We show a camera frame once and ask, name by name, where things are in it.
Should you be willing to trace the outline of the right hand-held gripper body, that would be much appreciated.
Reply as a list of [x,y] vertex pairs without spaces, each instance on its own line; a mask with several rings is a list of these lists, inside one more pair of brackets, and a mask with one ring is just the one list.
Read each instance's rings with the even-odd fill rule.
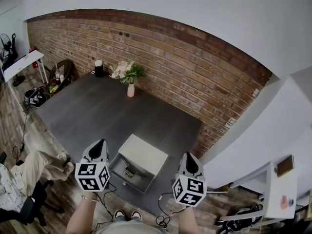
[[206,196],[207,184],[202,179],[178,175],[172,190],[176,203],[196,207]]

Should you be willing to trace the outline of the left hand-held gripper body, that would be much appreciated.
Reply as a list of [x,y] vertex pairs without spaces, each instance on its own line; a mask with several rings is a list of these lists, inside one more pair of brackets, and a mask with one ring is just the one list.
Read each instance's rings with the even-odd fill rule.
[[75,179],[80,188],[85,192],[103,192],[107,186],[110,173],[108,162],[83,162],[76,163]]

